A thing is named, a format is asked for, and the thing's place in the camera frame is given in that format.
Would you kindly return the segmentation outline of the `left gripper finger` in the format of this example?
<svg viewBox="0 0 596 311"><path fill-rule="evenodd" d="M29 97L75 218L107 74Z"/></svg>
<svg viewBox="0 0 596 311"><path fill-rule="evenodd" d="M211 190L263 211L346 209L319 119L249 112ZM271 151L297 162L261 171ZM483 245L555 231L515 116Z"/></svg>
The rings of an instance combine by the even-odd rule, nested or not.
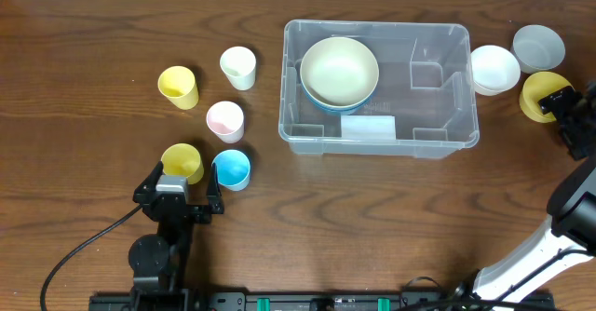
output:
<svg viewBox="0 0 596 311"><path fill-rule="evenodd" d="M156 190L156 185L163 173L163 163L158 161L156 166L150 172L150 174L141 182L141 184L135 189L136 195L151 194Z"/></svg>
<svg viewBox="0 0 596 311"><path fill-rule="evenodd" d="M210 171L210 180L206 192L210 211L212 214L224 214L224 203L218 180L217 164L215 162L211 164Z"/></svg>

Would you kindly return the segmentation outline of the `yellow small bowl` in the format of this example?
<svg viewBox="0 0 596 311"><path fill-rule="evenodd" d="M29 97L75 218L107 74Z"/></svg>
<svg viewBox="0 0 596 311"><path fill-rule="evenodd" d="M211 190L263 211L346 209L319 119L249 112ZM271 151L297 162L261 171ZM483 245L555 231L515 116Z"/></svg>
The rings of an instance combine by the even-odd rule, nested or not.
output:
<svg viewBox="0 0 596 311"><path fill-rule="evenodd" d="M552 113L544 114L538 102L562 88L571 86L563 76L553 72L531 74L524 82L519 97L519 105L523 113L538 123L551 123L556 120Z"/></svg>

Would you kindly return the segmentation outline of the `grey small bowl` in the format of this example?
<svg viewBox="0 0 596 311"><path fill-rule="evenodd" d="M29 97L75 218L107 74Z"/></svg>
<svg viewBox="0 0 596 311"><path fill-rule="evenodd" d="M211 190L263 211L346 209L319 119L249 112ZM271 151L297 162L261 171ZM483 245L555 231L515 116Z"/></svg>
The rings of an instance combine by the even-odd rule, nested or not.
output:
<svg viewBox="0 0 596 311"><path fill-rule="evenodd" d="M562 38L543 25L526 25L513 36L511 52L526 74L549 71L559 66L566 54Z"/></svg>

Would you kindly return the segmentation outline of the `white small bowl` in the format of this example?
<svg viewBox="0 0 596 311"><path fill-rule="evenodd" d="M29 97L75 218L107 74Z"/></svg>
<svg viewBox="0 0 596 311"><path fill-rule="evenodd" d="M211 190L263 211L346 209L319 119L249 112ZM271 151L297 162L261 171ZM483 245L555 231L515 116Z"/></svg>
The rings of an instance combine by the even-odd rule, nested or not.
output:
<svg viewBox="0 0 596 311"><path fill-rule="evenodd" d="M515 56L503 47L487 45L471 52L474 89L483 96L494 96L514 88L521 78Z"/></svg>

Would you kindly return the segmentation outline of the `dark blue bowl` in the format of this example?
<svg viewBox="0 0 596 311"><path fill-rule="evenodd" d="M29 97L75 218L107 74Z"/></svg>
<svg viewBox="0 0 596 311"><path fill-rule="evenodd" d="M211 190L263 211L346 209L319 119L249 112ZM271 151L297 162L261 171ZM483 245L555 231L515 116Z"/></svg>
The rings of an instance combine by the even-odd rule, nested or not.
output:
<svg viewBox="0 0 596 311"><path fill-rule="evenodd" d="M307 98L320 110L322 110L328 114L332 114L332 115L352 115L357 110L362 108L370 100L370 99L364 100L363 102L361 102L355 106L352 106L352 107L330 107L330 106L323 105L321 102L316 101L314 98L312 98L310 96L307 96Z"/></svg>
<svg viewBox="0 0 596 311"><path fill-rule="evenodd" d="M361 101L360 103L353 105L353 106L349 106L349 107L331 107L331 106L325 106L323 103L317 101L314 97L310 96L305 88L305 86L302 86L302 91L305 94L306 98L311 101L316 107L318 107L320 110L327 112L327 113L331 113L331 114L342 114L342 115L351 115L353 113L355 113L358 109L362 108L367 102L369 102L375 92L373 92L367 99Z"/></svg>

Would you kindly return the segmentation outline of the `cream large bowl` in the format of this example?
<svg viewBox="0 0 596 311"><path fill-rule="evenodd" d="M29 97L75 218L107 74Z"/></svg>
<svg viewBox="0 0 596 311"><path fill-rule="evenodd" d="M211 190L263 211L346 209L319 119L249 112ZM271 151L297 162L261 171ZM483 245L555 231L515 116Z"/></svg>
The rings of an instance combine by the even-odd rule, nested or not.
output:
<svg viewBox="0 0 596 311"><path fill-rule="evenodd" d="M318 41L304 55L300 79L308 94L325 106L349 107L375 92L380 76L372 51L353 38Z"/></svg>

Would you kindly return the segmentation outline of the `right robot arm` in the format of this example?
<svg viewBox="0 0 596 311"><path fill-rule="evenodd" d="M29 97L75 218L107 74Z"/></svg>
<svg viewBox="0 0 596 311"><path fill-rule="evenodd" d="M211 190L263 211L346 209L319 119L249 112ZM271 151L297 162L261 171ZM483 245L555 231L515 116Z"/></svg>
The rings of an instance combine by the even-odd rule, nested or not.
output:
<svg viewBox="0 0 596 311"><path fill-rule="evenodd" d="M519 303L562 271L595 258L595 84L581 92L563 78L531 78L521 101L525 111L552 115L570 156L583 163L555 189L546 220L528 239L455 290L478 303L474 310Z"/></svg>

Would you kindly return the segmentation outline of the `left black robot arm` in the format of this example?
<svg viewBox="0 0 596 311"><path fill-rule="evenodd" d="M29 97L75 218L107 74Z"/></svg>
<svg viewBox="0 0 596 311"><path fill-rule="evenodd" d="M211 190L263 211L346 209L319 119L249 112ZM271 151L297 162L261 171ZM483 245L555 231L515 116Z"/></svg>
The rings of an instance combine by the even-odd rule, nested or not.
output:
<svg viewBox="0 0 596 311"><path fill-rule="evenodd" d="M129 249L133 270L132 310L203 310L199 292L183 286L184 273L197 224L209 224L224 213L215 167L211 168L204 205L192 205L188 181L169 176L158 162L135 189L133 201L157 223L157 232L138 238Z"/></svg>

